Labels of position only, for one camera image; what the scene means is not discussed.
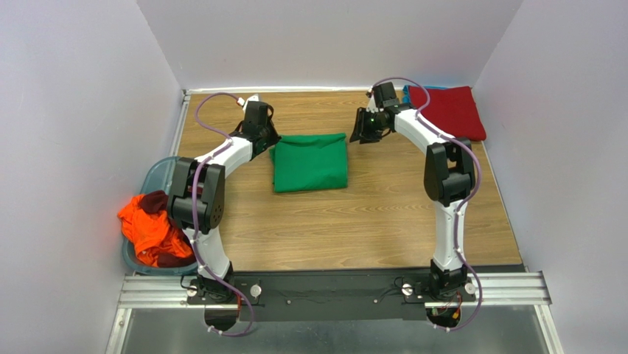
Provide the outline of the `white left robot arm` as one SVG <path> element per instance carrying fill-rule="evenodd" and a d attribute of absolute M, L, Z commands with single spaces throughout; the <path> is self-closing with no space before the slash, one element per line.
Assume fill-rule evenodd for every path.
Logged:
<path fill-rule="evenodd" d="M 280 140 L 270 104 L 258 95 L 238 104 L 243 120 L 226 134 L 224 143 L 202 156 L 176 162 L 167 202 L 168 217 L 188 237 L 196 259 L 197 278 L 188 286 L 188 295 L 218 302 L 235 295 L 233 268 L 219 230 L 226 211 L 226 179 Z"/>

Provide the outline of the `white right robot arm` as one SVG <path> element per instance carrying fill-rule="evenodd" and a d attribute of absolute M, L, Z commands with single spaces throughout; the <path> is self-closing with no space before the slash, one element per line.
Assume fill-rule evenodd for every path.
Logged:
<path fill-rule="evenodd" d="M 399 133 L 425 155 L 424 188 L 436 213 L 436 249 L 430 274 L 422 287 L 434 298 L 463 288 L 469 267 L 464 257 L 464 218 L 481 179 L 478 159 L 468 139 L 457 139 L 423 115 L 423 107 L 404 103 L 390 81 L 375 83 L 366 93 L 369 104 L 359 108 L 350 142 L 379 142 Z"/>

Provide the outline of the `green t-shirt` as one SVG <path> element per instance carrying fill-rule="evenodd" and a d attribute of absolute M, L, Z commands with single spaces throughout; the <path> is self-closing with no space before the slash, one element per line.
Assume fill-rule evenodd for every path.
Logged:
<path fill-rule="evenodd" d="M 284 135 L 271 148 L 270 156 L 276 193 L 348 187 L 345 133 Z"/>

